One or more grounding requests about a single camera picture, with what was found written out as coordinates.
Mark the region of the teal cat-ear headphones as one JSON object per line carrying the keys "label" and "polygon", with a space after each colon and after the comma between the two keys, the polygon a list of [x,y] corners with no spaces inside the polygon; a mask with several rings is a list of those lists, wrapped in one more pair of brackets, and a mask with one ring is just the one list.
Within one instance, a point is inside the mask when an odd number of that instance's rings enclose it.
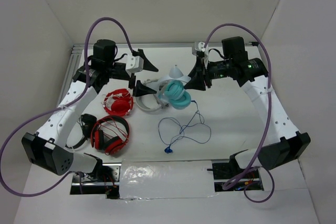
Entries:
{"label": "teal cat-ear headphones", "polygon": [[154,85],[157,97],[177,110],[185,109],[192,102],[191,95],[184,88],[190,80],[191,77],[185,75],[177,65],[174,65],[169,73],[161,77]]}

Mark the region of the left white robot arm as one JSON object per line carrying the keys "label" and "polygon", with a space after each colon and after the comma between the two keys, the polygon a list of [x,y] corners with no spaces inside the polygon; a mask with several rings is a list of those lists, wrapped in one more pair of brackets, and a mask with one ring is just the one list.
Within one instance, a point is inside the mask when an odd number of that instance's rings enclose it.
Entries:
{"label": "left white robot arm", "polygon": [[26,133],[22,145],[29,161],[56,175],[82,172],[91,181],[103,177],[102,159],[80,154],[66,148],[68,136],[82,112],[96,98],[110,79],[126,80],[136,89],[135,73],[142,70],[157,72],[142,49],[132,51],[126,63],[116,62],[114,41],[100,39],[93,46],[88,65],[80,67],[57,110],[34,134]]}

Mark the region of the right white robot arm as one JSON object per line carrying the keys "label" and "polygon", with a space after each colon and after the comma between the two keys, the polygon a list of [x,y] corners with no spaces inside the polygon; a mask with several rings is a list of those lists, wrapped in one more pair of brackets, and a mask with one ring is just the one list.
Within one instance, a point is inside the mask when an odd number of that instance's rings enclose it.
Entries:
{"label": "right white robot arm", "polygon": [[196,42],[192,54],[196,63],[189,73],[190,81],[184,86],[204,91],[212,81],[230,77],[250,98],[264,124],[264,132],[256,149],[244,150],[230,156],[230,179],[224,190],[256,168],[270,171],[298,159],[311,142],[308,133],[301,133],[285,112],[275,93],[270,77],[271,70],[259,58],[250,59],[242,37],[222,40],[224,59],[209,61],[210,49],[204,42]]}

